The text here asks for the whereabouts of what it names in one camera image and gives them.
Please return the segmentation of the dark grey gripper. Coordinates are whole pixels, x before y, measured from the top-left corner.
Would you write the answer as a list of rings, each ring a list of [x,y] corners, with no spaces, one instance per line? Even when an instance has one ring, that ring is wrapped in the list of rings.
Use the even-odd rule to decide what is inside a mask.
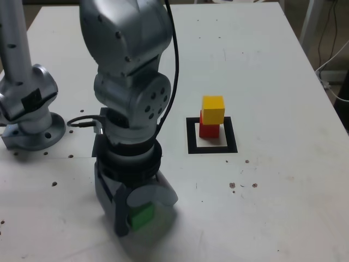
[[[157,174],[143,182],[125,184],[106,177],[99,164],[95,163],[94,177],[96,196],[118,237],[129,233],[129,207],[136,208],[147,203],[173,206],[178,201],[177,193],[163,174]]]

